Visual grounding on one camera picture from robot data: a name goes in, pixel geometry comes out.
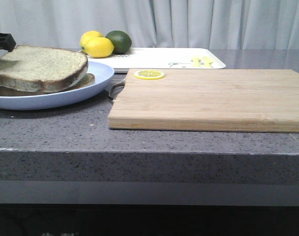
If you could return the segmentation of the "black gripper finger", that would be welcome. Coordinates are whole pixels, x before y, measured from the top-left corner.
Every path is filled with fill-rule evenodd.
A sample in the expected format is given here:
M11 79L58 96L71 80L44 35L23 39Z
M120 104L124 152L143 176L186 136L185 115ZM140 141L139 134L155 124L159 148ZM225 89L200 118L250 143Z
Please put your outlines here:
M0 33L0 50L12 52L16 46L16 41L9 33Z

